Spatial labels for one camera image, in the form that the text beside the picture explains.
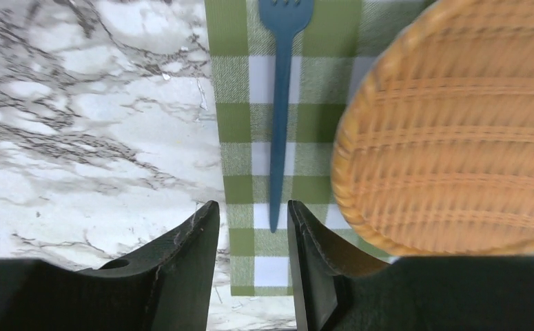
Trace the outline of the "blue handled utensil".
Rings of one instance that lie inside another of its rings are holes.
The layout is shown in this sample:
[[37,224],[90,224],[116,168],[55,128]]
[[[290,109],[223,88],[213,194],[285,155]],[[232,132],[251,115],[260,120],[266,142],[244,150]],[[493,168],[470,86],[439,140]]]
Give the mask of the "blue handled utensil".
[[283,194],[293,42],[311,21],[314,6],[314,0],[258,2],[260,20],[273,34],[276,44],[269,169],[269,229],[272,233],[278,228]]

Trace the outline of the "green white checkered cloth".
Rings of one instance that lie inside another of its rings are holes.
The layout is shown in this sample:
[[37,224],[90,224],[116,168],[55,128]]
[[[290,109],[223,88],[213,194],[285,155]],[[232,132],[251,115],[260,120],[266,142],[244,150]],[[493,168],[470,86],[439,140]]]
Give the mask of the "green white checkered cloth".
[[[302,201],[328,228],[390,261],[344,221],[330,185],[337,123],[375,58],[426,1],[317,1],[294,40],[283,202]],[[205,4],[229,251],[231,294],[291,294],[287,211],[269,229],[269,162],[275,44],[257,1]]]

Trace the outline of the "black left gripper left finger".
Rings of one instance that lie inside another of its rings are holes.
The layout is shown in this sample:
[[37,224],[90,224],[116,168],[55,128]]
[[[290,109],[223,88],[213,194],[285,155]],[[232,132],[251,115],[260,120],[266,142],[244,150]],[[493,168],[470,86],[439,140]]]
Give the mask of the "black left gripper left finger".
[[0,259],[0,330],[204,330],[219,227],[209,201],[98,269]]

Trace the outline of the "orange woven plate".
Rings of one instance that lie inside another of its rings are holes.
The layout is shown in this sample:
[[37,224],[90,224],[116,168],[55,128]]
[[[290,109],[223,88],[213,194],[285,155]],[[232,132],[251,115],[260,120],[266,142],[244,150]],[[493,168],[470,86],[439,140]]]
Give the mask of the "orange woven plate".
[[534,1],[436,1],[345,110],[331,186],[396,256],[534,252]]

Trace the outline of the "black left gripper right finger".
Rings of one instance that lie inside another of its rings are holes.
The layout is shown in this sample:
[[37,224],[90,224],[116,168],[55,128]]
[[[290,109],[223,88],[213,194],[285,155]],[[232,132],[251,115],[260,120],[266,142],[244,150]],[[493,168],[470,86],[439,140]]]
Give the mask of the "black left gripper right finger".
[[290,201],[299,330],[534,330],[534,256],[377,259]]

